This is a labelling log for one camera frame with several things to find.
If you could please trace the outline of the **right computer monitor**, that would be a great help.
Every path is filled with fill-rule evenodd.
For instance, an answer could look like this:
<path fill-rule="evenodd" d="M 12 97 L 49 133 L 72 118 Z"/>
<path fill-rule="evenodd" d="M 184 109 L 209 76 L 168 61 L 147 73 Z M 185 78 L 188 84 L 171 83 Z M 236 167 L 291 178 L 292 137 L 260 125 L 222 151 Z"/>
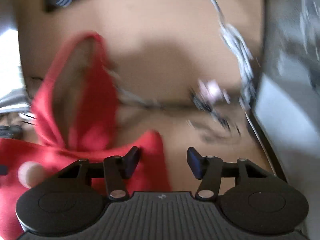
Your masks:
<path fill-rule="evenodd" d="M 319 203 L 319 0 L 265 0 L 253 114 L 287 181 Z"/>

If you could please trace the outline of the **red fleece hooded garment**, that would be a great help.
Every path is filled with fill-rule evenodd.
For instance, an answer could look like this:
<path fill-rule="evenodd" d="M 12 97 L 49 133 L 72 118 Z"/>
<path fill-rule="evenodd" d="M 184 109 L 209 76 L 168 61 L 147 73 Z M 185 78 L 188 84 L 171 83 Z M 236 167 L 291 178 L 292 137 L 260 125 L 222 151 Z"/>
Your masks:
<path fill-rule="evenodd" d="M 161 136 L 147 131 L 114 147 L 118 96 L 102 36 L 90 32 L 57 53 L 33 99 L 39 143 L 1 139 L 1 239 L 67 237 L 91 228 L 115 202 L 140 192 L 168 192 Z M 109 200 L 103 161 L 142 150 L 127 200 Z"/>

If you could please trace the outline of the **left curved computer monitor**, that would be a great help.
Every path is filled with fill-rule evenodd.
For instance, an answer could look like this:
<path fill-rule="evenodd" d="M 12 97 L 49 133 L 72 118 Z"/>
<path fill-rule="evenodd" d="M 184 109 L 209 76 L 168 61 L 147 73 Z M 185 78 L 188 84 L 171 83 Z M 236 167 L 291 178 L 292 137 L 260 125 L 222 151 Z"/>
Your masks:
<path fill-rule="evenodd" d="M 18 41 L 15 0 L 1 0 L 1 138 L 22 139 L 20 124 L 11 122 L 11 113 L 28 112 L 30 100 L 26 91 Z"/>

